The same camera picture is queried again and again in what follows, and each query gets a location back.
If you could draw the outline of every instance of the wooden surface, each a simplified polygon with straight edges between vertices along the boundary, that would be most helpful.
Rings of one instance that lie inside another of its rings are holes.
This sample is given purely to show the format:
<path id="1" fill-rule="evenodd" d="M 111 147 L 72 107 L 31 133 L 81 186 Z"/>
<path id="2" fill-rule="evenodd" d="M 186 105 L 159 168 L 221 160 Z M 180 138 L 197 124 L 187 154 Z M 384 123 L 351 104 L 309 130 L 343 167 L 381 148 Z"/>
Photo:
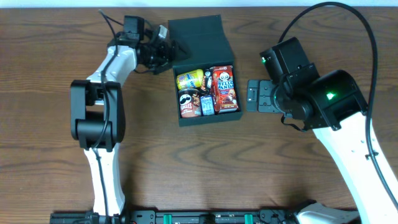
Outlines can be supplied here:
<path id="1" fill-rule="evenodd" d="M 169 19 L 221 14 L 236 57 L 243 107 L 248 79 L 267 79 L 259 52 L 277 42 L 302 7 L 107 9 Z M 398 9 L 359 8 L 379 47 L 374 128 L 398 172 Z M 348 71 L 367 96 L 371 49 L 361 23 L 337 8 L 317 9 L 288 33 L 320 74 Z M 96 9 L 0 11 L 0 223 L 48 223 L 55 210 L 89 210 L 91 174 L 70 135 L 69 87 L 91 75 L 111 39 Z M 279 114 L 245 112 L 240 121 L 180 128 L 172 72 L 131 74 L 123 86 L 127 130 L 120 172 L 129 204 L 170 209 L 288 207 L 312 198 L 355 204 L 335 163 L 312 132 Z"/>

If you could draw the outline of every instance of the blue can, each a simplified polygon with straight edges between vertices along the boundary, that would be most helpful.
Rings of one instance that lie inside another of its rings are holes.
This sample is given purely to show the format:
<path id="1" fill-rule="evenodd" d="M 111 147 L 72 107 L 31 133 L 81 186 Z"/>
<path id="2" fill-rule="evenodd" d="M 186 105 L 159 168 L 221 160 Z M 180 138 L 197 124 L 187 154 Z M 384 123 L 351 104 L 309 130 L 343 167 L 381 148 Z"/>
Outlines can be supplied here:
<path id="1" fill-rule="evenodd" d="M 202 96 L 200 98 L 200 104 L 201 104 L 201 112 L 203 113 L 204 116 L 209 116 L 209 115 L 215 114 L 212 96 L 210 96 L 210 95 Z"/>

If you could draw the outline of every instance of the box lid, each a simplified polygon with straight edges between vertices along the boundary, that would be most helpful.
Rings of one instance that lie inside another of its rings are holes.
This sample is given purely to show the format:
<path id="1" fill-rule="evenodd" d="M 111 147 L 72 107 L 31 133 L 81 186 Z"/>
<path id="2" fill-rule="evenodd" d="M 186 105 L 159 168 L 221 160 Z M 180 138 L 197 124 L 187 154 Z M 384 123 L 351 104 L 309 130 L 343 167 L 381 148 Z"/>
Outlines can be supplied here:
<path id="1" fill-rule="evenodd" d="M 174 67 L 234 60 L 221 15 L 171 20 L 169 31 L 170 39 L 176 40 L 188 56 L 184 60 L 177 56 Z"/>

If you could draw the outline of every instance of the green box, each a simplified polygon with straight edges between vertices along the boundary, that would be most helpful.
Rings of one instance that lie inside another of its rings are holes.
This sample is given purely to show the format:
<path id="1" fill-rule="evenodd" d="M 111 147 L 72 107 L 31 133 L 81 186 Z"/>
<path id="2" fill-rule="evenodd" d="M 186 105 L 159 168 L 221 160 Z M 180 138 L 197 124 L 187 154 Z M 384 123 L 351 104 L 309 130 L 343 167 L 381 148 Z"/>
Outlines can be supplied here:
<path id="1" fill-rule="evenodd" d="M 241 119 L 243 110 L 239 97 L 238 83 L 236 82 L 237 74 L 234 71 L 234 55 L 229 46 L 229 42 L 224 35 L 221 16 L 216 15 L 171 20 L 169 21 L 169 32 L 170 39 L 176 40 L 188 54 L 188 58 L 185 60 L 178 60 L 177 56 L 173 65 L 179 125 L 191 126 Z M 222 65 L 233 66 L 233 81 L 236 92 L 236 101 L 239 106 L 238 111 L 232 113 L 221 113 L 213 116 L 182 118 L 180 114 L 180 102 L 178 100 L 177 75 L 199 68 L 206 69 Z"/>

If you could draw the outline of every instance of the yellow can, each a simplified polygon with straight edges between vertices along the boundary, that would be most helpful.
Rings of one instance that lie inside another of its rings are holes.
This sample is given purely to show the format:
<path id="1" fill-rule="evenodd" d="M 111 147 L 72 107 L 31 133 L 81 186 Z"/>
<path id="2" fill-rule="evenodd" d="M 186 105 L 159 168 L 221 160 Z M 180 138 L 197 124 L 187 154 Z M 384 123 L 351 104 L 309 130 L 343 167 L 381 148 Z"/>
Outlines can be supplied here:
<path id="1" fill-rule="evenodd" d="M 203 79 L 203 70 L 196 69 L 191 72 L 186 72 L 177 75 L 177 87 L 178 90 L 185 88 L 199 88 Z"/>

